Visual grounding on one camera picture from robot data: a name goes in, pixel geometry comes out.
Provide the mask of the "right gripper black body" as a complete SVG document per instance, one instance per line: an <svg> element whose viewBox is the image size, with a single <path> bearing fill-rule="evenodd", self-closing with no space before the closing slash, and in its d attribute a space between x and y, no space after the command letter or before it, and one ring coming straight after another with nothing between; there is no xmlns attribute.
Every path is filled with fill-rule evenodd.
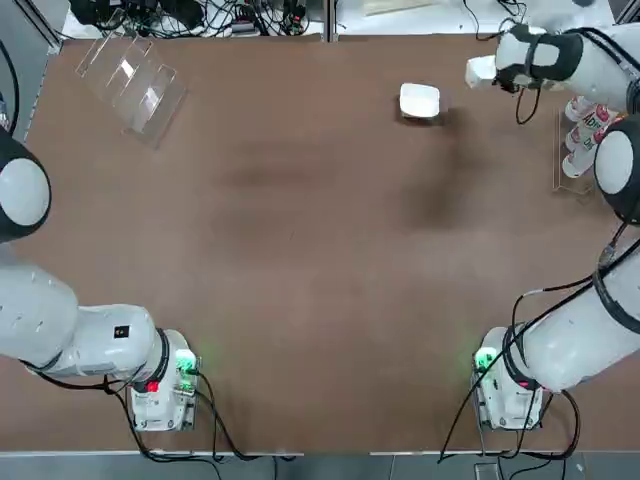
<svg viewBox="0 0 640 480"><path fill-rule="evenodd" d="M521 71L502 69L497 70L493 81L500 89L514 94L523 89L537 89L538 80Z"/></svg>

